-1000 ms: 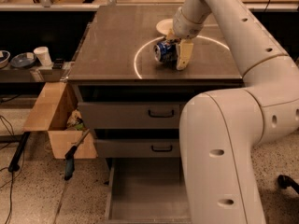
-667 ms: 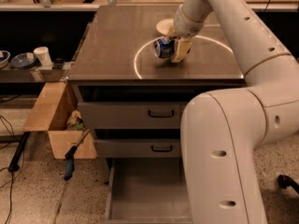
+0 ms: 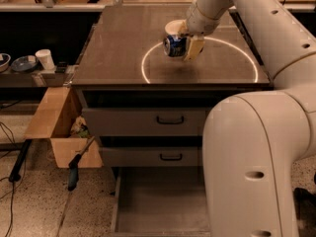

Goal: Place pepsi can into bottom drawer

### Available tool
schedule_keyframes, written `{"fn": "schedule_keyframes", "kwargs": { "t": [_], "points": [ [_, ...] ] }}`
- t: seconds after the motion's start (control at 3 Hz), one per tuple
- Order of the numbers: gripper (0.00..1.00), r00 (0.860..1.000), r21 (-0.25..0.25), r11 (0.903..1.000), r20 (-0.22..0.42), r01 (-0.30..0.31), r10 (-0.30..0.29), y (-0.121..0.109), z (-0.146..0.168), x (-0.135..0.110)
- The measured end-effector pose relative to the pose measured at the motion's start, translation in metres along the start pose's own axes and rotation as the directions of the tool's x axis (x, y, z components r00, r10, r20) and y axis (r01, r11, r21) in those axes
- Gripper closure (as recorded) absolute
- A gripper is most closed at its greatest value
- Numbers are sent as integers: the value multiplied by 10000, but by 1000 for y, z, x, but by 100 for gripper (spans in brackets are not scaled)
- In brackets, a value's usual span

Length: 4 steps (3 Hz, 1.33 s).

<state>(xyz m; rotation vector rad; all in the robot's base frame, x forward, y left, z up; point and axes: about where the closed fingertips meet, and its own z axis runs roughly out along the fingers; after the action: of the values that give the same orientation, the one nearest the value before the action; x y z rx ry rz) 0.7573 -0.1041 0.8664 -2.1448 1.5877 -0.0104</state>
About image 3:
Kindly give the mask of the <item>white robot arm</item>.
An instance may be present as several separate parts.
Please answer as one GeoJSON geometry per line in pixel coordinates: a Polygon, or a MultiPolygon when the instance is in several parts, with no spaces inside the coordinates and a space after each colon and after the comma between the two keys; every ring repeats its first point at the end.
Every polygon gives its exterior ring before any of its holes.
{"type": "Polygon", "coordinates": [[[202,161],[211,237],[298,237],[294,161],[316,148],[316,41],[277,0],[197,0],[186,33],[211,34],[236,8],[272,78],[209,113],[202,161]]]}

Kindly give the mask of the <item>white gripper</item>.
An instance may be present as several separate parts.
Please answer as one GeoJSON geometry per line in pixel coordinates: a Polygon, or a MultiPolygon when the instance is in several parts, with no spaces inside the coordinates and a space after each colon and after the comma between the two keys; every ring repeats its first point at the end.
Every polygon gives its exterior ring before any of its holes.
{"type": "Polygon", "coordinates": [[[219,20],[210,19],[199,9],[196,2],[193,2],[187,11],[186,21],[182,21],[179,26],[178,35],[180,37],[187,34],[193,37],[187,37],[185,61],[196,59],[204,47],[204,37],[211,35],[217,26],[219,20]]]}

